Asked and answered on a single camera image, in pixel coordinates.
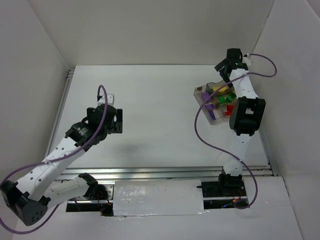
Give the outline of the long yellow lego plate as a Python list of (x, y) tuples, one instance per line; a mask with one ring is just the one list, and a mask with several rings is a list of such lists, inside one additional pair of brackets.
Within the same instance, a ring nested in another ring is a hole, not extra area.
[(226, 91), (228, 91), (230, 88), (228, 86), (224, 86), (222, 91), (218, 92), (218, 93), (224, 93)]

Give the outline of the light green lego brick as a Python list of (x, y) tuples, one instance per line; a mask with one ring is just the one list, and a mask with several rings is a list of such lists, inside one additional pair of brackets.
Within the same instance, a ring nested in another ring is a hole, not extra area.
[(236, 96), (236, 94), (235, 93), (231, 93), (228, 97), (227, 97), (227, 99), (230, 101), (230, 102), (232, 102), (234, 99), (236, 99), (237, 98), (237, 96)]

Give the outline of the green square lego brick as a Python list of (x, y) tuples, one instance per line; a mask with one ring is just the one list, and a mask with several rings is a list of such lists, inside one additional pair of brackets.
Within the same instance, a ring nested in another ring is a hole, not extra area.
[(227, 103), (226, 99), (223, 96), (219, 96), (217, 98), (217, 100), (218, 100), (219, 104), (226, 104)]

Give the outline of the purple round lego piece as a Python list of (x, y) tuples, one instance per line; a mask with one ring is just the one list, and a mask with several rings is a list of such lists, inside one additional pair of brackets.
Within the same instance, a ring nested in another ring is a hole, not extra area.
[(200, 94), (200, 97), (201, 97), (203, 103), (205, 103), (205, 104), (211, 101), (210, 94), (208, 92), (206, 92), (206, 91), (202, 92)]

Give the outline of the red rectangular lego brick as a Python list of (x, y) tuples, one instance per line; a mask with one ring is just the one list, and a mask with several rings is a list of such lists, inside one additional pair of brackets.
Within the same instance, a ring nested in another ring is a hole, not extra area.
[(235, 108), (235, 106), (233, 104), (227, 104), (225, 107), (225, 111), (224, 111), (225, 115), (227, 117), (231, 116), (234, 108)]

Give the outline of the purple lego brick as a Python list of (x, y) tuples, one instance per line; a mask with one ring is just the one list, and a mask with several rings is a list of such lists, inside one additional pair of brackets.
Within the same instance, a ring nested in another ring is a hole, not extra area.
[(216, 120), (216, 116), (215, 116), (214, 112), (213, 112), (213, 111), (209, 111), (208, 113), (209, 113), (211, 119), (212, 119), (213, 121), (215, 121), (215, 120)]
[(208, 111), (213, 111), (215, 109), (215, 105), (210, 103), (210, 104), (206, 104), (205, 105), (205, 108), (208, 110)]

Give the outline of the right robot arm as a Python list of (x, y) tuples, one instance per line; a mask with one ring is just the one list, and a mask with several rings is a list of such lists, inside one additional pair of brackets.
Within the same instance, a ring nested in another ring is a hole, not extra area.
[(229, 127), (233, 132), (232, 156), (228, 158), (218, 177), (220, 192), (229, 197), (241, 190), (242, 162), (249, 141), (261, 125), (266, 101), (254, 91), (248, 76), (248, 65), (243, 62), (243, 54), (239, 48), (227, 49), (226, 58), (215, 69), (225, 82), (239, 78), (232, 84), (237, 100), (229, 117)]

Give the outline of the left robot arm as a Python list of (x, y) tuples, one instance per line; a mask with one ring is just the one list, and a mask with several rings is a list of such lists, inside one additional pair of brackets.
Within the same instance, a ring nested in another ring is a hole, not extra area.
[(36, 224), (50, 208), (69, 199), (107, 197), (104, 186), (88, 173), (54, 185), (56, 178), (107, 135), (123, 132), (123, 110), (111, 105), (89, 107), (86, 117), (73, 124), (58, 146), (25, 176), (5, 180), (1, 193), (5, 204), (26, 225)]

